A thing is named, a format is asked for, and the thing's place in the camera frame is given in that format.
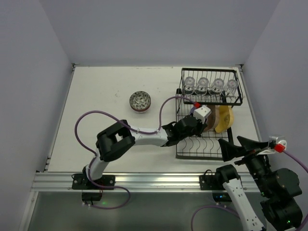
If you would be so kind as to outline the brown plate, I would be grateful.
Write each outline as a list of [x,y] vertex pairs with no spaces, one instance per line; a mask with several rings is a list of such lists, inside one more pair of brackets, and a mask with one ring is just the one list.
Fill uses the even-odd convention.
[[203,130],[203,133],[214,130],[219,123],[219,106],[218,105],[207,105],[211,110],[211,114],[208,116],[206,124],[207,127]]

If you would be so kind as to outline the green leaf bowl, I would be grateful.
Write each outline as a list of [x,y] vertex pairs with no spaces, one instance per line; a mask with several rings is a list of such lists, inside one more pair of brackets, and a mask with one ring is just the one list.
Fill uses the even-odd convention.
[[144,91],[136,91],[129,98],[131,108],[147,108],[151,106],[151,96]]

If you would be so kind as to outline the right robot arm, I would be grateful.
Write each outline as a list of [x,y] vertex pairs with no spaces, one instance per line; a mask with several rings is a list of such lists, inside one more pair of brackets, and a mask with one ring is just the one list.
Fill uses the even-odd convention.
[[295,197],[302,194],[298,175],[288,168],[272,171],[268,156],[285,153],[287,141],[282,136],[271,136],[269,141],[254,141],[242,136],[237,137],[236,146],[224,139],[219,139],[224,162],[236,159],[236,165],[246,165],[261,195],[262,212],[267,221],[278,231],[295,228],[300,231],[308,222],[303,216]]

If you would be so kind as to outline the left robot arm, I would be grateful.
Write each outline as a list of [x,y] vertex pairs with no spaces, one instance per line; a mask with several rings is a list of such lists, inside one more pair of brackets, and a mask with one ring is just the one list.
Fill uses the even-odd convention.
[[170,147],[190,136],[200,136],[207,127],[207,116],[187,115],[178,122],[171,122],[151,134],[149,130],[141,133],[130,127],[126,120],[120,120],[97,134],[97,156],[84,168],[89,180],[102,178],[107,165],[122,157],[131,147],[153,145]]

